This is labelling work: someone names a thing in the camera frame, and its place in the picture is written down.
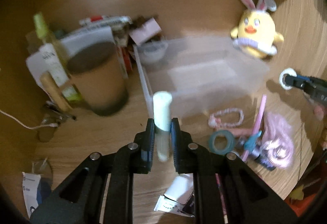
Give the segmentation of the person right hand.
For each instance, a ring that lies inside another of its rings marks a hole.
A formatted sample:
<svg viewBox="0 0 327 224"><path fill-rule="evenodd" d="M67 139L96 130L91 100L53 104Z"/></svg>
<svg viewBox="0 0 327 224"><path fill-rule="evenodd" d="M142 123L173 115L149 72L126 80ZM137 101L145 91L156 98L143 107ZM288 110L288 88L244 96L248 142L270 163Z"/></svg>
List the person right hand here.
<svg viewBox="0 0 327 224"><path fill-rule="evenodd" d="M316 105L314 107L314 115L319 121L324 121L326 118L326 107L322 105Z"/></svg>

